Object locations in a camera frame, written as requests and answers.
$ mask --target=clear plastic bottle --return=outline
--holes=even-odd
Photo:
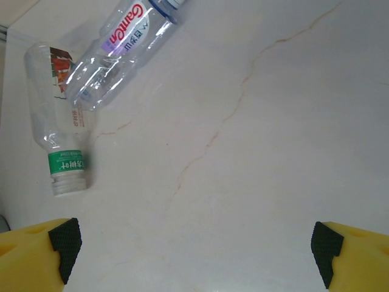
[[[109,104],[174,32],[185,0],[121,0],[66,80],[67,99],[94,111]]]
[[[64,50],[39,43],[25,57],[34,140],[49,155],[54,195],[86,189],[83,141],[93,123],[91,113],[72,108],[64,96],[64,81],[74,65]]]

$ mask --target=bottle cap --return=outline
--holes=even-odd
[[[86,190],[86,180],[84,171],[79,170],[78,173],[68,172],[60,173],[59,176],[53,175],[54,182],[52,184],[54,196],[65,195],[67,193],[79,192]]]
[[[185,2],[185,0],[168,0],[168,2],[169,2],[175,9],[178,9],[178,8]]]

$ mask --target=green bottle label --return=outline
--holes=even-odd
[[[84,170],[84,159],[80,150],[59,151],[49,154],[50,173]]]

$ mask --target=white marble countertop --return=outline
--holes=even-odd
[[[316,221],[389,234],[386,0],[188,0],[100,112],[92,187],[54,198],[22,58],[88,44],[110,2],[41,0],[8,36],[0,194],[13,228],[80,220],[65,291],[324,291]]]

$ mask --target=bottle label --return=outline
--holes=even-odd
[[[52,90],[58,126],[68,133],[89,131],[92,127],[92,114],[82,111],[81,105],[78,108],[72,108],[72,105],[66,101],[64,94],[65,79],[75,66],[71,55],[64,50],[51,47],[50,59],[53,78]]]
[[[148,12],[141,1],[134,1],[118,26],[109,34],[102,49],[108,55],[125,55],[138,47],[150,29]]]
[[[49,154],[49,165],[52,175],[71,170],[84,170],[84,159],[80,150],[59,151]]]

